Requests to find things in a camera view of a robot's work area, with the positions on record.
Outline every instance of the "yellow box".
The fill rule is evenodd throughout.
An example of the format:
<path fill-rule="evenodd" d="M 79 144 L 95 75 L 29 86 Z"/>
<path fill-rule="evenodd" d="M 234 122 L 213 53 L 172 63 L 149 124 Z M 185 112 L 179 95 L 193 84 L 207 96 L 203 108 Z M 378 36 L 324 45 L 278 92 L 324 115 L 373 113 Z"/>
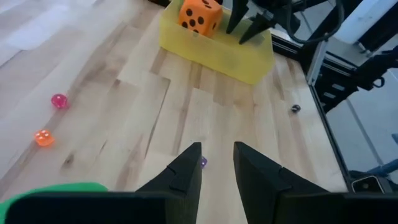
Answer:
<path fill-rule="evenodd" d="M 227 34 L 229 11 L 224 10 L 220 29 L 210 39 L 177 24 L 182 3 L 173 0 L 162 14 L 161 47 L 248 84 L 259 82 L 272 69 L 275 59 L 269 30 L 239 45 L 251 21 L 242 20 L 232 34 Z"/>

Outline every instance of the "wood plank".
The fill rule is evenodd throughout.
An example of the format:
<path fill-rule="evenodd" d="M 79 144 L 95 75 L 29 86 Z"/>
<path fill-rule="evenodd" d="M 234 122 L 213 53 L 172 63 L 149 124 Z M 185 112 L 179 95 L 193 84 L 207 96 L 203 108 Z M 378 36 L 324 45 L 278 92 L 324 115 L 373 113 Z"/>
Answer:
<path fill-rule="evenodd" d="M 123 31 L 123 27 L 114 23 L 103 24 L 97 32 L 87 35 L 12 113 L 1 120 L 0 139 L 4 150 L 0 158 L 0 194 L 18 174 L 19 164 L 25 163 L 30 157 L 32 134 L 47 125 L 52 130 L 49 121 L 56 111 L 49 103 L 50 97 L 55 93 L 67 93 L 73 101 L 77 87 L 91 69 L 103 60 L 109 46 L 114 45 L 113 39 Z"/>
<path fill-rule="evenodd" d="M 160 8 L 157 9 L 157 12 L 153 12 L 152 8 L 150 10 L 148 8 L 144 8 L 142 13 L 145 14 L 147 11 L 150 11 L 151 14 L 155 15 L 151 18 L 146 18 L 151 21 L 146 21 L 146 23 L 149 24 L 148 27 L 141 26 L 141 29 L 144 29 L 142 38 L 133 51 L 131 51 L 127 64 L 118 77 L 122 81 L 135 85 L 142 81 L 142 75 L 145 74 L 143 72 L 148 72 L 151 70 L 160 51 L 158 38 L 161 11 Z"/>
<path fill-rule="evenodd" d="M 49 149 L 50 155 L 48 150 L 31 145 L 35 154 L 19 167 L 22 174 L 9 187 L 4 198 L 26 189 L 87 178 L 87 173 L 108 143 L 107 138 L 114 136 L 124 125 L 134 96 L 138 94 L 136 87 L 116 79 L 136 43 L 135 31 L 132 27 L 121 26 L 106 41 L 113 43 L 111 49 L 100 54 L 103 58 L 95 60 L 96 65 L 76 87 L 76 98 L 72 99 L 71 107 L 66 113 L 55 114 L 50 121 L 49 126 L 56 139 Z"/>
<path fill-rule="evenodd" d="M 66 56 L 81 38 L 66 27 L 34 50 L 24 50 L 0 69 L 0 119 L 12 111 Z"/>

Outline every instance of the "wooden floor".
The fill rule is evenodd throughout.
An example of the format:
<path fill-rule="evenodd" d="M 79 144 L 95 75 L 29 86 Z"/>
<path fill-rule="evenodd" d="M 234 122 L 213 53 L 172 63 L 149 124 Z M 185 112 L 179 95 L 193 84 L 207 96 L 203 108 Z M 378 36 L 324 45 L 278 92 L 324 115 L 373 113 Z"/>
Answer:
<path fill-rule="evenodd" d="M 78 181 L 136 190 L 195 141 L 208 159 L 198 223 L 246 223 L 234 141 L 328 190 L 346 191 L 297 62 L 276 55 L 273 71 L 250 86 L 161 49 L 159 6 L 81 2 L 0 0 L 0 9 L 9 8 L 0 10 L 3 200 Z M 42 44 L 9 38 L 54 6 L 67 19 L 49 26 L 54 34 Z M 32 42 L 44 38 L 32 36 Z M 52 107 L 55 93 L 68 95 L 68 110 Z M 289 112 L 294 104 L 302 107 L 299 114 Z M 44 128 L 55 137 L 48 148 L 33 142 Z"/>

